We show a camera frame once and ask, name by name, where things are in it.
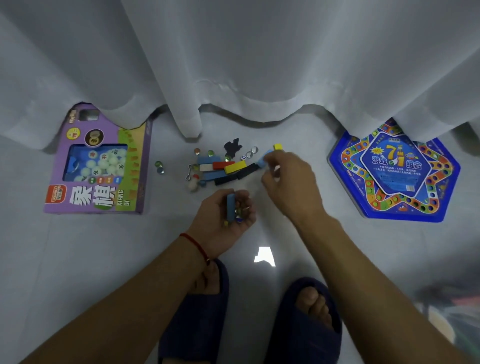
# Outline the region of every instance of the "white tile floor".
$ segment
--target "white tile floor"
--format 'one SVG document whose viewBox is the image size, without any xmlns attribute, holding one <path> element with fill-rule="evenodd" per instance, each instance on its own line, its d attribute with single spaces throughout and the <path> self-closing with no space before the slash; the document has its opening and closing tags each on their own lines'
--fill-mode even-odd
<svg viewBox="0 0 480 364">
<path fill-rule="evenodd" d="M 342 133 L 321 108 L 305 106 L 283 122 L 250 127 L 228 114 L 203 112 L 204 131 L 185 141 L 170 113 L 154 122 L 150 174 L 143 215 L 47 215 L 42 212 L 53 155 L 10 140 L 0 143 L 0 357 L 16 363 L 83 310 L 121 285 L 183 231 L 213 184 L 185 189 L 193 149 L 223 153 L 236 137 L 245 148 L 266 151 L 273 143 L 309 161 L 327 211 L 340 219 L 360 249 L 405 293 L 454 278 L 480 258 L 476 213 L 480 160 L 476 140 L 462 127 L 441 137 L 462 166 L 441 224 L 367 220 L 360 216 L 326 157 Z M 161 160 L 166 173 L 155 173 Z M 221 259 L 230 276 L 230 300 L 219 363 L 261 363 L 283 291 L 297 277 L 321 278 L 293 227 L 266 197 L 260 173 L 232 182 L 257 201 L 257 224 Z M 276 267 L 254 263 L 259 246 L 270 246 Z M 345 331 L 340 363 L 361 363 Z"/>
</svg>

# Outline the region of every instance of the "blue hexagonal label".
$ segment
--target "blue hexagonal label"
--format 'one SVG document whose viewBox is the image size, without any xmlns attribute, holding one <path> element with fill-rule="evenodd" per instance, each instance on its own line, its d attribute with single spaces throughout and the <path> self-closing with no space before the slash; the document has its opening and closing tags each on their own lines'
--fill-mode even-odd
<svg viewBox="0 0 480 364">
<path fill-rule="evenodd" d="M 366 170 L 387 195 L 415 197 L 432 167 L 404 134 L 378 133 L 360 157 Z"/>
</svg>

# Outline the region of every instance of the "red string bracelet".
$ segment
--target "red string bracelet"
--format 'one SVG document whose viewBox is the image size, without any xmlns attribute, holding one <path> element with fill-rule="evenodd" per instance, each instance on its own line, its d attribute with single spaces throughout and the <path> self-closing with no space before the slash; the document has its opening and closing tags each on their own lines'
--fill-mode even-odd
<svg viewBox="0 0 480 364">
<path fill-rule="evenodd" d="M 186 233 L 182 233 L 180 234 L 179 236 L 183 236 L 184 238 L 190 240 L 193 245 L 195 245 L 197 247 L 197 249 L 200 251 L 200 253 L 203 255 L 204 259 L 205 259 L 205 262 L 207 263 L 207 265 L 210 264 L 210 258 L 208 257 L 207 253 L 205 252 L 205 250 L 202 248 L 202 246 L 198 243 L 198 241 L 196 241 L 194 238 L 192 238 L 189 234 L 186 234 Z"/>
</svg>

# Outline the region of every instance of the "yellow round label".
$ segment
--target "yellow round label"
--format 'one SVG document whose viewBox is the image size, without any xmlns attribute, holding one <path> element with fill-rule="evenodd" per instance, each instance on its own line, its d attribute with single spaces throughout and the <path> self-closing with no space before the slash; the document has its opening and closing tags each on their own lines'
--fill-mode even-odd
<svg viewBox="0 0 480 364">
<path fill-rule="evenodd" d="M 70 128 L 67 131 L 67 138 L 69 138 L 70 140 L 75 140 L 79 136 L 80 136 L 80 129 L 78 128 Z"/>
</svg>

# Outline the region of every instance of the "curtain fold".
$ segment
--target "curtain fold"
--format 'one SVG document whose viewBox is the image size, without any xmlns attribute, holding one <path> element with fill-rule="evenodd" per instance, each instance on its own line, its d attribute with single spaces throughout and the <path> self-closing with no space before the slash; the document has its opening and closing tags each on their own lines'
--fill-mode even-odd
<svg viewBox="0 0 480 364">
<path fill-rule="evenodd" d="M 43 148 L 76 102 L 133 128 L 168 104 L 254 121 L 324 106 L 363 137 L 429 140 L 480 117 L 476 0 L 4 0 L 0 134 Z"/>
</svg>

